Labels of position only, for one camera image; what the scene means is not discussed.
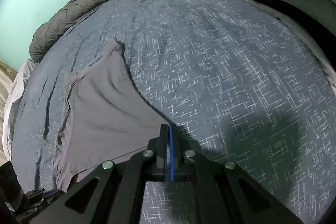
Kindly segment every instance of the screw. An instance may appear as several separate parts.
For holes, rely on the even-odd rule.
[[[227,161],[226,163],[224,163],[224,166],[226,169],[234,169],[236,167],[236,164],[233,161]]]
[[[184,155],[187,157],[187,158],[192,158],[192,157],[195,157],[196,153],[194,150],[187,150],[184,152]]]
[[[144,155],[145,158],[150,158],[151,156],[153,156],[154,152],[152,150],[147,149],[142,154]]]
[[[103,164],[101,165],[103,166],[103,168],[106,170],[106,169],[110,169],[113,167],[113,162],[110,161],[110,160],[106,160],[103,162]]]

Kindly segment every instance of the metal bolt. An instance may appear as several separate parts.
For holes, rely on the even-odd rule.
[[[192,158],[192,157],[195,157],[196,153],[194,150],[187,150],[184,152],[184,155],[187,157],[187,158]]]
[[[224,163],[224,166],[226,169],[234,169],[236,167],[236,164],[233,161],[227,161],[226,163]]]
[[[154,152],[152,150],[149,150],[149,149],[147,149],[143,152],[143,155],[144,155],[145,158],[150,158],[151,156],[153,156],[153,154],[154,154]]]
[[[106,170],[106,169],[110,169],[113,167],[113,162],[110,161],[110,160],[106,160],[103,162],[103,164],[101,165],[103,166],[103,168]]]

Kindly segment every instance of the triangular cutout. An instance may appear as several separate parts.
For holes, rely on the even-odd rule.
[[[79,214],[84,213],[98,182],[98,178],[90,180],[75,195],[65,202],[65,206],[75,210]]]
[[[244,192],[246,201],[253,213],[259,213],[262,210],[270,208],[269,202],[257,192],[250,184],[244,179],[239,180],[241,189]]]

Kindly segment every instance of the bed sheet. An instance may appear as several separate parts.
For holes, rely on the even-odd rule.
[[[36,65],[16,120],[12,163],[25,191],[55,188],[63,77],[125,44],[140,94],[209,159],[233,160],[317,223],[336,187],[336,98],[310,50],[244,0],[110,0]],[[148,183],[141,223],[195,223],[192,189]]]

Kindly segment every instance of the bed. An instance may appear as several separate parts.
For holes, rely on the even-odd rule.
[[[19,106],[12,164],[25,192],[56,188],[64,75],[113,37],[139,93],[193,149],[237,162],[318,223],[336,195],[336,97],[306,45],[244,0],[108,0],[81,15],[36,64]],[[148,183],[141,223],[195,223],[191,193]]]

